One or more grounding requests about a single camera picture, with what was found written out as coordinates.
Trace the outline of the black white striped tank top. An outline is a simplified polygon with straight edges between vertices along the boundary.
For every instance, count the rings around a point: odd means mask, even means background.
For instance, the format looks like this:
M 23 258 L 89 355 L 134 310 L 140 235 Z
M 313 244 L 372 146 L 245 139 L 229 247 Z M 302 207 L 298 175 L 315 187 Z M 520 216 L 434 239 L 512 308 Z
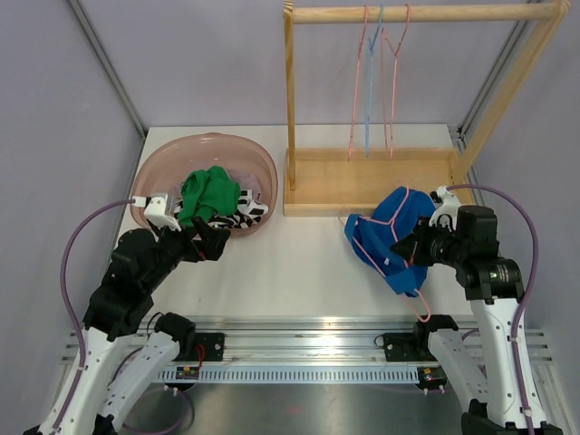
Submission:
M 175 218 L 178 219 L 178 213 L 181 210 L 182 200 L 175 208 Z M 237 211 L 230 216 L 215 216 L 206 222 L 214 228 L 234 228 L 245 229 L 259 224 L 268 214 L 268 205 L 256 201 L 252 198 L 251 190 L 242 190 L 237 203 Z

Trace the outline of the green tank top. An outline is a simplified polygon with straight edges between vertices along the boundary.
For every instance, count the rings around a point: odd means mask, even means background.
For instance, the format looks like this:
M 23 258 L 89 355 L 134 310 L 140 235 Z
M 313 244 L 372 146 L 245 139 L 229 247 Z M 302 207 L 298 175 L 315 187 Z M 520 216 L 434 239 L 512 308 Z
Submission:
M 237 211 L 241 195 L 239 184 L 219 166 L 193 171 L 180 188 L 181 210 L 178 221 L 183 225 L 192 223 L 193 218 L 204 222 L 215 216 L 230 216 Z

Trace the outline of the pink tank top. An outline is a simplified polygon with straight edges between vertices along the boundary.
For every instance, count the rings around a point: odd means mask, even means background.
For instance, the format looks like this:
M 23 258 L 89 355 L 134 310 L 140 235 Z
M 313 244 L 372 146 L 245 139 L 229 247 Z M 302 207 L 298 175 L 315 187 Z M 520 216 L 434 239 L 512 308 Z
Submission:
M 251 190 L 254 200 L 263 198 L 263 190 L 255 174 L 237 169 L 225 169 L 225 172 L 242 190 Z

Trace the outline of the light blue wire hanger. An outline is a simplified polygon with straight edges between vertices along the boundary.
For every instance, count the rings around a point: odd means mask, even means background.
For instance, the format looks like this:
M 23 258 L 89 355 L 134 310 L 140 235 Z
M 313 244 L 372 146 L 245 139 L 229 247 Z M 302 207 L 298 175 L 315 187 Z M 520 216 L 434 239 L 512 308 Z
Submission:
M 382 29 L 382 19 L 383 19 L 383 9 L 384 6 L 380 5 L 380 12 L 378 21 L 374 32 L 371 36 L 367 38 L 367 56 L 366 56 L 366 106 L 364 113 L 364 151 L 365 156 L 369 157 L 371 153 L 371 143 L 370 143 L 370 127 L 371 127 L 371 115 L 372 115 L 372 96 L 373 96 L 373 76 L 374 76 L 374 53 L 377 39 L 379 37 L 379 32 Z

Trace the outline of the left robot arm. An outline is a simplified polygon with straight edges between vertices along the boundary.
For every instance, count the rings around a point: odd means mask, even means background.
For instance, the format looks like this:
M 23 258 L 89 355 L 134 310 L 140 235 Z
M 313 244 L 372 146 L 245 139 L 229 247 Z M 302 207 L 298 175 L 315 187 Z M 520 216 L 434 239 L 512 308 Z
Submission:
M 181 262 L 217 261 L 230 237 L 202 219 L 179 230 L 124 233 L 82 319 L 74 366 L 44 421 L 31 434 L 115 434 L 158 373 L 194 352 L 196 326 L 164 314 L 134 360 L 117 372 L 131 337 L 153 306 L 153 292 Z

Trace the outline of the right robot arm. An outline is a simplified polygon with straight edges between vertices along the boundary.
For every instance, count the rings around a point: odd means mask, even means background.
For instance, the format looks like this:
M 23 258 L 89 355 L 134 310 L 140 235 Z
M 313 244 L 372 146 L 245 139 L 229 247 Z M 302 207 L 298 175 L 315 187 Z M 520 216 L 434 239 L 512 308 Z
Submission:
M 448 315 L 417 323 L 413 352 L 434 358 L 462 408 L 464 434 L 560 434 L 550 423 L 534 382 L 522 317 L 524 286 L 513 260 L 498 253 L 498 220 L 491 208 L 458 209 L 449 229 L 422 217 L 391 251 L 415 266 L 445 265 L 456 273 L 474 314 L 485 366 L 470 356 Z

